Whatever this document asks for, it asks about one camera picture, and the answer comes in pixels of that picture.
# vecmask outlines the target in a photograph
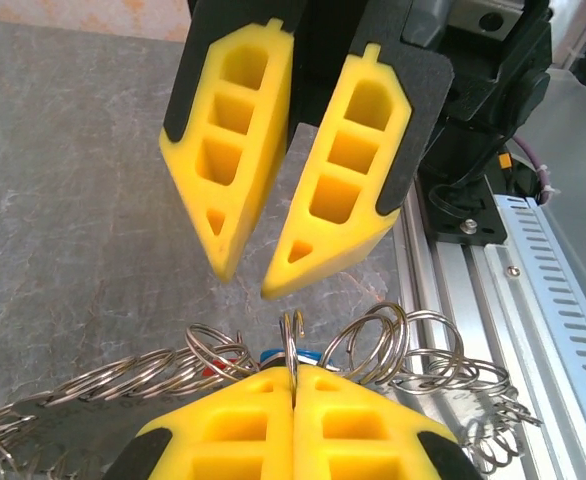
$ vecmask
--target purple cable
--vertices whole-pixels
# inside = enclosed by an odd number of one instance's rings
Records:
[[[522,149],[524,154],[529,158],[531,165],[535,169],[537,173],[537,178],[540,180],[540,185],[542,185],[542,192],[540,193],[540,205],[544,205],[546,202],[549,201],[551,196],[551,178],[549,177],[548,170],[542,165],[541,160],[535,154],[531,146],[526,142],[526,140],[522,139],[522,137],[518,137],[517,135],[513,136],[513,141],[517,144],[518,147]]]

